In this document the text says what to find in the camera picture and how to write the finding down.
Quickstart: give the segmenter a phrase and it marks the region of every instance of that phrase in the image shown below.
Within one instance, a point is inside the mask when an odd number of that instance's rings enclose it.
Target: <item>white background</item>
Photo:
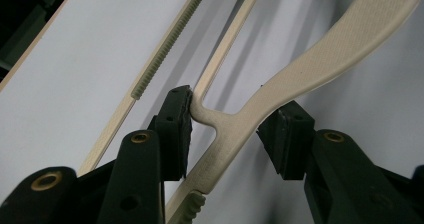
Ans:
[[[205,106],[237,112],[316,42],[351,0],[258,0]],[[185,0],[69,0],[0,93],[0,200],[48,166],[78,169]],[[146,128],[168,90],[196,84],[236,0],[204,0],[102,163]],[[410,177],[424,163],[424,5],[376,52],[298,102],[316,129],[352,136],[377,165]],[[189,168],[214,136],[194,124]],[[167,184],[171,194],[178,183]],[[194,223],[313,223],[302,182],[278,175],[256,135]]]

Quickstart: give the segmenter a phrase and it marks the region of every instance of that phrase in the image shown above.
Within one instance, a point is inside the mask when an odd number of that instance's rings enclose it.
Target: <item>black clamp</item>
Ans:
[[[424,223],[424,166],[408,179],[375,166],[348,135],[313,129],[294,101],[258,128],[284,180],[305,180],[315,223]]]
[[[0,223],[164,223],[164,181],[185,176],[189,86],[168,93],[149,130],[124,137],[116,160],[76,177],[50,167],[23,180],[0,208]]]

